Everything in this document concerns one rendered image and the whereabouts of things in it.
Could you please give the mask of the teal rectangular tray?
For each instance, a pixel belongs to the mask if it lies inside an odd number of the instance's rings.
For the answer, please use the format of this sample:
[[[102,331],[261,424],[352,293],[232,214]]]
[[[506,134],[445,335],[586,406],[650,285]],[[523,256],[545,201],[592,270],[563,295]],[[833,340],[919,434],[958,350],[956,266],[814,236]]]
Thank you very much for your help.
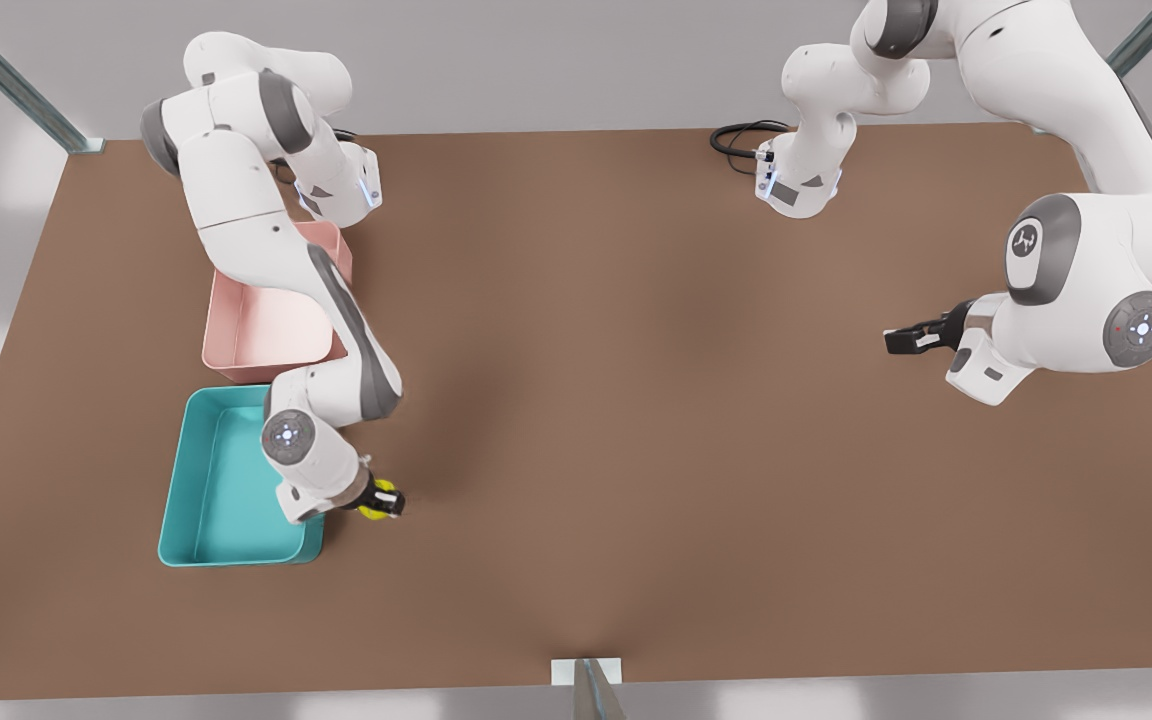
[[[188,397],[157,541],[161,564],[305,564],[320,555],[324,520],[285,520],[280,477],[262,455],[268,389],[210,387]]]

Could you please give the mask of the pink rectangular tray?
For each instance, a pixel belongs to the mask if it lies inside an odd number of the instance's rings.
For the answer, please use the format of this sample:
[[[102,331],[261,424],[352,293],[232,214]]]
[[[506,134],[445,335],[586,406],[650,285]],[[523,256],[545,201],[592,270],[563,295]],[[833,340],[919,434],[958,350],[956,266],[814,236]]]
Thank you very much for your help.
[[[285,370],[348,354],[310,297],[233,281],[214,272],[200,361],[230,382],[262,384]]]

